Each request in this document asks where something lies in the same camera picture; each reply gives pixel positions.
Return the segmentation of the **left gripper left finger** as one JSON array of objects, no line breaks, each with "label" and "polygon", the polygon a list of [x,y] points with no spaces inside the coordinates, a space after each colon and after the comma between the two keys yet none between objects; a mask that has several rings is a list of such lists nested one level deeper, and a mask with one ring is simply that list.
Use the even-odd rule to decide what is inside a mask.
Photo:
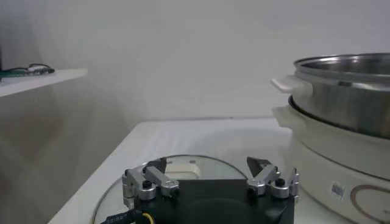
[{"label": "left gripper left finger", "polygon": [[136,199],[152,201],[159,192],[162,197],[176,198],[180,194],[178,180],[165,175],[165,157],[147,162],[133,169],[126,169],[122,175],[123,203],[131,208]]}]

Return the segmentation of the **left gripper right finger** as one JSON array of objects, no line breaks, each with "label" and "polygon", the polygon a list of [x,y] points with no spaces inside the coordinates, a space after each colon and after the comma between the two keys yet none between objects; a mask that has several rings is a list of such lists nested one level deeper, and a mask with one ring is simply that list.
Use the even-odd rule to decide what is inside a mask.
[{"label": "left gripper right finger", "polygon": [[278,167],[266,159],[247,157],[252,178],[247,180],[249,194],[262,197],[269,191],[277,199],[297,198],[299,196],[300,174],[295,167],[282,173]]}]

